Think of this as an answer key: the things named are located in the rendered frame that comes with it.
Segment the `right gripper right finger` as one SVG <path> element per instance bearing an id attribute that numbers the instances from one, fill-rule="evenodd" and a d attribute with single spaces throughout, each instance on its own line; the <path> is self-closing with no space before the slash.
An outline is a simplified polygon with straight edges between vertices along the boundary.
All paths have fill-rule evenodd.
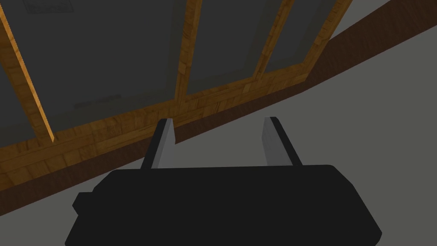
<path id="1" fill-rule="evenodd" d="M 303 165 L 277 117 L 264 119 L 262 146 L 268 166 Z"/>

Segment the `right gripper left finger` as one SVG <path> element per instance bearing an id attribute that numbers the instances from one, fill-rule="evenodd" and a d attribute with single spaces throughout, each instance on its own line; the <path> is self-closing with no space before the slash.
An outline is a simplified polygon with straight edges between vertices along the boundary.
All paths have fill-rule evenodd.
<path id="1" fill-rule="evenodd" d="M 141 169 L 157 169 L 174 161 L 175 131 L 171 118 L 160 119 L 157 123 L 143 159 Z"/>

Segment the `wooden cupboard with brown base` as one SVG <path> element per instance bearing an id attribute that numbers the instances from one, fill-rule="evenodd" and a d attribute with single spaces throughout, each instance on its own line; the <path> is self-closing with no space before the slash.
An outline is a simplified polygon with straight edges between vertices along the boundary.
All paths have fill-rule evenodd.
<path id="1" fill-rule="evenodd" d="M 0 64 L 35 138 L 0 147 L 0 216 L 138 160 L 161 118 L 193 138 L 304 92 L 437 26 L 437 0 L 388 0 L 341 33 L 353 3 L 336 0 L 303 63 L 265 72 L 294 0 L 283 0 L 252 77 L 188 94 L 203 0 L 187 0 L 174 99 L 53 131 L 0 5 Z"/>

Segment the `grey cupboard door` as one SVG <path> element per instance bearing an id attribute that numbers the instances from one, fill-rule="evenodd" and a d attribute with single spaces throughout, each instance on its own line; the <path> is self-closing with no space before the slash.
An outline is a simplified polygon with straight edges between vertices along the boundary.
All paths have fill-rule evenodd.
<path id="1" fill-rule="evenodd" d="M 252 77 L 283 0 L 203 0 L 188 94 Z"/>
<path id="2" fill-rule="evenodd" d="M 55 132 L 174 99 L 187 0 L 0 0 Z"/>
<path id="3" fill-rule="evenodd" d="M 265 72 L 303 63 L 336 0 L 294 0 Z"/>
<path id="4" fill-rule="evenodd" d="M 0 147 L 32 138 L 34 131 L 0 64 Z"/>

